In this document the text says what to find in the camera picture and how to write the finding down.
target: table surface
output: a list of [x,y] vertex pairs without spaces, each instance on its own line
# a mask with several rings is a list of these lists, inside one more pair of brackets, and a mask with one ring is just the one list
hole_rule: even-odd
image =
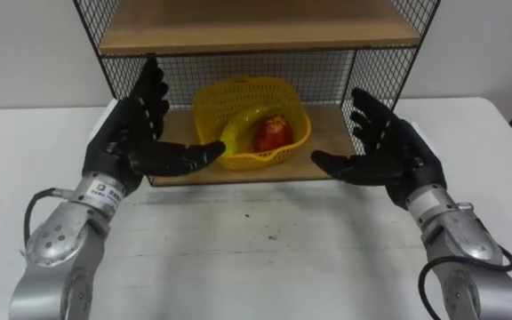
[[[23,213],[73,188],[102,108],[0,110],[0,319],[25,262]],[[512,130],[487,100],[402,100],[436,148],[457,201],[512,251]],[[33,226],[59,200],[43,200]],[[426,262],[410,214],[383,188],[337,181],[151,188],[112,221],[91,320],[428,319]],[[437,280],[428,295],[445,315]]]

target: yellow basket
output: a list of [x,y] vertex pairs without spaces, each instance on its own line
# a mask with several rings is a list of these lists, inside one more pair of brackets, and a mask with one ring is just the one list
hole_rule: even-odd
[[280,105],[282,115],[292,128],[295,143],[268,152],[252,152],[252,136],[258,127],[239,137],[239,153],[221,156],[217,162],[232,171],[257,169],[288,160],[309,138],[311,123],[298,93],[285,81],[274,77],[233,78],[210,84],[193,100],[196,132],[202,144],[220,138],[227,122],[245,108],[254,105]]

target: apple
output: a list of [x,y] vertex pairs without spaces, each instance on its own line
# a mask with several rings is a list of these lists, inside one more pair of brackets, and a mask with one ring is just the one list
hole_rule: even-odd
[[293,144],[292,128],[283,116],[271,116],[262,121],[254,134],[254,152],[266,152]]

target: metal mesh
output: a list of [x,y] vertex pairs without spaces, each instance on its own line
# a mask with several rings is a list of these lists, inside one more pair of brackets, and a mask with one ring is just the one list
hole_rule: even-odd
[[397,10],[420,32],[425,34],[430,19],[436,13],[441,0],[390,0]]
[[106,33],[120,0],[74,0],[78,14],[84,22],[88,37],[98,48]]
[[116,98],[130,95],[135,82],[140,76],[141,68],[148,59],[136,58],[104,58],[104,69],[110,80]]
[[[427,34],[441,0],[389,0],[421,34]],[[74,0],[108,85],[117,97],[127,96],[138,78],[143,56],[101,55],[98,47],[120,0]],[[420,46],[359,47],[314,52],[260,52],[158,56],[170,85],[167,99],[173,108],[190,108],[195,93],[207,84],[234,76],[278,76],[294,86],[307,104],[341,105],[348,116],[355,109],[350,92],[360,87],[396,105]],[[360,141],[352,137],[358,153]]]
[[[440,0],[391,0],[391,2],[412,27],[420,32],[421,45]],[[356,87],[364,89],[389,108],[394,109],[419,50],[420,46],[415,48],[397,46],[397,48],[384,50],[361,50],[356,53],[341,106],[349,133],[355,127],[349,117],[351,112],[357,111],[351,100],[351,91]],[[352,134],[351,139],[356,152],[363,154],[364,147],[361,141]]]
[[189,108],[208,84],[242,76],[276,76],[287,81],[306,103],[340,103],[353,53],[277,52],[158,58],[171,86],[174,108]]

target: wooden shelf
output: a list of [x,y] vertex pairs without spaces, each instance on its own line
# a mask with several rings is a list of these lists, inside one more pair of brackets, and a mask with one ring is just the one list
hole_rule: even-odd
[[[153,179],[155,187],[179,186],[195,184],[242,183],[262,181],[286,180],[321,180],[330,179],[324,172],[315,166],[309,156],[316,149],[321,149],[335,155],[350,156],[355,149],[348,136],[347,126],[343,121],[338,106],[308,107],[312,132],[308,142],[301,147],[296,155],[282,164],[269,166],[263,169],[231,172],[218,164],[179,178]],[[165,116],[163,140],[185,144],[198,144],[193,112],[178,110],[169,112]]]
[[419,40],[389,0],[122,0],[100,52],[338,48]]

